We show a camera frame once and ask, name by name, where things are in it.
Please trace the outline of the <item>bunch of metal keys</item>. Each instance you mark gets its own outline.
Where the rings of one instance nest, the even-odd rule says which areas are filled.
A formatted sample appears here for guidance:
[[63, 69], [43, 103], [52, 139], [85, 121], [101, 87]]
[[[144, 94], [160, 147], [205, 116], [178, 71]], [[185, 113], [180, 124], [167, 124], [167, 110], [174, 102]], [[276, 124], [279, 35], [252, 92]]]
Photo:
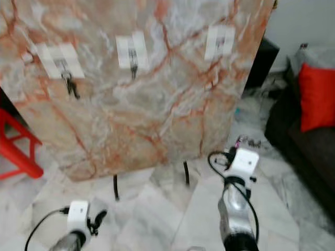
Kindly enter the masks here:
[[235, 147], [251, 147], [251, 148], [256, 148], [256, 149], [261, 149], [263, 148], [263, 141], [262, 140], [256, 140], [248, 135], [240, 135], [237, 137], [235, 144]]

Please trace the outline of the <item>black board support leg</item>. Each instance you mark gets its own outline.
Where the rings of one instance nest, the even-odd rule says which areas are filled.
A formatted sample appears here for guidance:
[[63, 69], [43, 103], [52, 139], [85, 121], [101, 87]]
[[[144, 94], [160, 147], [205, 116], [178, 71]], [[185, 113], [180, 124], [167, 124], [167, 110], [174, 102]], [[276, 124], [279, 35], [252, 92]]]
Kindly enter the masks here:
[[113, 175], [113, 192], [116, 201], [119, 201], [118, 175]]
[[187, 165], [187, 161], [183, 162], [183, 169], [184, 169], [185, 183], [189, 187], [191, 186], [191, 175], [189, 174], [189, 167]]

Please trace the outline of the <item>dark sofa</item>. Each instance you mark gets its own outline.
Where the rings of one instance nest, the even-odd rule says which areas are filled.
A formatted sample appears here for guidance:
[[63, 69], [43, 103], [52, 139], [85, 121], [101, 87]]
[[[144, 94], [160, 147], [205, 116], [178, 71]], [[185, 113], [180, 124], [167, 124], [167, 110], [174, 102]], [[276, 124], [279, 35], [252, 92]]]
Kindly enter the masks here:
[[270, 110], [265, 137], [306, 182], [310, 192], [335, 215], [335, 127], [302, 132], [298, 77], [291, 67], [284, 88]]

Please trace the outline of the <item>orange veined marble board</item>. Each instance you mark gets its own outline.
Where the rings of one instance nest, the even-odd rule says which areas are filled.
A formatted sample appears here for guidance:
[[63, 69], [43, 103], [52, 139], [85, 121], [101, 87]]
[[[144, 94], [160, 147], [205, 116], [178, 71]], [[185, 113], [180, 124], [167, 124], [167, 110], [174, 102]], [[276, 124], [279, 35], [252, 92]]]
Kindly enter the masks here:
[[[1, 86], [72, 181], [220, 148], [276, 0], [0, 0]], [[209, 26], [232, 54], [204, 60]], [[149, 69], [120, 69], [116, 36], [143, 31]], [[72, 44], [85, 78], [50, 79], [36, 45]]]

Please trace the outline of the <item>black box cabinet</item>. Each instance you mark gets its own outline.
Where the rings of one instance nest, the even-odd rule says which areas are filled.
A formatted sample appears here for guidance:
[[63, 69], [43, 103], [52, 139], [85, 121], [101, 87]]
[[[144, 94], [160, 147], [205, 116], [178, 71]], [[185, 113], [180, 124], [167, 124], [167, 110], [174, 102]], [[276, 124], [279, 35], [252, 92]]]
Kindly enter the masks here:
[[258, 88], [263, 85], [279, 52], [280, 48], [275, 43], [265, 37], [263, 38], [254, 58], [244, 90]]

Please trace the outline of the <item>red plastic stool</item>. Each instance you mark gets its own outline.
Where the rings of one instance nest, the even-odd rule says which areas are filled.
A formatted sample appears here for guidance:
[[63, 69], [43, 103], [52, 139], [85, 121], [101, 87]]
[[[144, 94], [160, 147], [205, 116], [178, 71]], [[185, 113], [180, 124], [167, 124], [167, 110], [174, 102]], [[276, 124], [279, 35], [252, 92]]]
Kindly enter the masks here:
[[[0, 174], [0, 180], [20, 174], [26, 174], [34, 179], [42, 177], [43, 169], [36, 162], [36, 148], [42, 143], [40, 139], [3, 109], [0, 110], [0, 118], [0, 154], [16, 167], [15, 170]], [[18, 131], [18, 135], [8, 137], [5, 134], [6, 125]], [[16, 141], [22, 139], [27, 139], [29, 144], [27, 153], [15, 144]]]

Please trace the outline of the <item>red cushion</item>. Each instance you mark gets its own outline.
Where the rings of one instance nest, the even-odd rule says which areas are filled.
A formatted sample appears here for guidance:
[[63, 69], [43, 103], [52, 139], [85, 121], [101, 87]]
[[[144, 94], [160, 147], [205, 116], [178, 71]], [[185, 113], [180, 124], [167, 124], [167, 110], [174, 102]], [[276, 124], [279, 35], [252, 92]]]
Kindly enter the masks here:
[[335, 127], [335, 69], [303, 63], [298, 74], [302, 132]]

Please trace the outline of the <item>grey cushion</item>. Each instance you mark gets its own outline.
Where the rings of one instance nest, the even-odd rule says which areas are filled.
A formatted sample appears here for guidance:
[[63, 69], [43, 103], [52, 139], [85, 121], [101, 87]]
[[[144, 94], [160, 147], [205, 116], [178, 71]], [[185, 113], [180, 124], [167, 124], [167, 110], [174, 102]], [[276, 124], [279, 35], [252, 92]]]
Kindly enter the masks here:
[[303, 64], [317, 69], [335, 69], [335, 46], [307, 45], [288, 57], [289, 65], [298, 77]]

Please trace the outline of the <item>adhesive wall hook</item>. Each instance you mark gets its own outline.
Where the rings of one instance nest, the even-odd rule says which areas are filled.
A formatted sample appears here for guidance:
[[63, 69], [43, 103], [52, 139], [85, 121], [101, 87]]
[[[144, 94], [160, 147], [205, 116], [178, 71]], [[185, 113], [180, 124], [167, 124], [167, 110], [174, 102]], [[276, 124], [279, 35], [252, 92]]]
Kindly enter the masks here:
[[85, 78], [74, 45], [36, 45], [41, 65], [50, 79], [62, 77]]
[[211, 61], [232, 54], [236, 28], [227, 25], [213, 25], [207, 29], [204, 60]]
[[148, 50], [143, 31], [129, 36], [116, 36], [116, 50], [120, 69], [130, 69], [131, 79], [136, 79], [139, 70], [149, 69]]

